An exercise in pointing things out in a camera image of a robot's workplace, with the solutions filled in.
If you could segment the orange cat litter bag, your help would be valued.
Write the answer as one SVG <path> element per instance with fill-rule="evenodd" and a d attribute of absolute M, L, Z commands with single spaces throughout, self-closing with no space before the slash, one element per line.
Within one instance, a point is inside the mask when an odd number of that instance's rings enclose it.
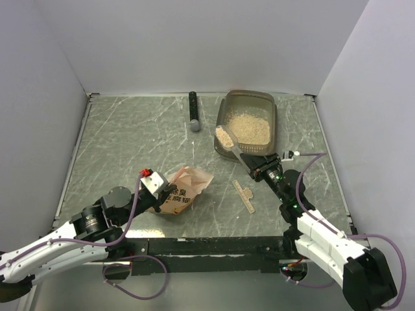
<path fill-rule="evenodd" d="M 161 214 L 181 213 L 190 206 L 195 198 L 206 189 L 213 180 L 213 174 L 200 168 L 182 167 L 176 173 L 166 177 L 171 185 L 176 186 L 161 205 Z"/>

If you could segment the clear plastic litter scoop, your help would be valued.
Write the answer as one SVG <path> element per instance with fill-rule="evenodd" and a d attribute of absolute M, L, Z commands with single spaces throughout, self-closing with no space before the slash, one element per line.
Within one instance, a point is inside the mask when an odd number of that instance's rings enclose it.
<path fill-rule="evenodd" d="M 219 125 L 215 128 L 215 137 L 218 139 L 219 143 L 222 145 L 223 149 L 228 152 L 232 152 L 234 156 L 239 160 L 239 162 L 245 167 L 248 168 L 244 160 L 242 159 L 242 150 L 239 148 L 239 143 L 236 136 L 233 132 L 224 125 Z"/>

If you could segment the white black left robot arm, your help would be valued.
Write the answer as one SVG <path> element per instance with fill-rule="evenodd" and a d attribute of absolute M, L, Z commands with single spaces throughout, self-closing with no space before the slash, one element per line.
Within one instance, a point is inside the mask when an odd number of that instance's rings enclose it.
<path fill-rule="evenodd" d="M 126 233 L 132 220 L 150 208 L 160 210 L 176 186 L 152 194 L 115 187 L 47 236 L 1 254 L 1 302 L 23 297 L 44 278 L 83 263 L 121 260 L 128 253 Z"/>

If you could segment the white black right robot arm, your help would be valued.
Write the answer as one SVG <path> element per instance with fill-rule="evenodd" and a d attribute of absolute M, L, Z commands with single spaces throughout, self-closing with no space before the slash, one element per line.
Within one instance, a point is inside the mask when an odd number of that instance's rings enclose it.
<path fill-rule="evenodd" d="M 342 289 L 353 310 L 390 310 L 402 298 L 406 278 L 397 287 L 385 255 L 337 229 L 305 197 L 303 172 L 284 171 L 279 155 L 241 153 L 237 159 L 256 182 L 265 181 L 281 202 L 290 227 L 284 233 L 283 250 L 290 258 L 303 256 L 324 270 Z"/>

